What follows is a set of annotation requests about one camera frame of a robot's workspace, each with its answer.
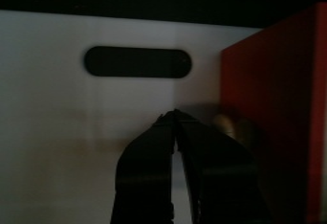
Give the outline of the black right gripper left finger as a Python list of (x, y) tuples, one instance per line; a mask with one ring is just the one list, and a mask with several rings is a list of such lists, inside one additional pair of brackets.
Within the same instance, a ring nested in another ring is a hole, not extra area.
[(161, 115), (118, 161), (110, 224), (174, 224), (174, 113)]

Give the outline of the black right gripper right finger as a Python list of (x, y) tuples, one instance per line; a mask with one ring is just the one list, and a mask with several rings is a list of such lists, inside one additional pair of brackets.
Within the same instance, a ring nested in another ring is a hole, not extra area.
[(174, 119), (194, 224), (273, 224), (246, 148), (187, 113)]

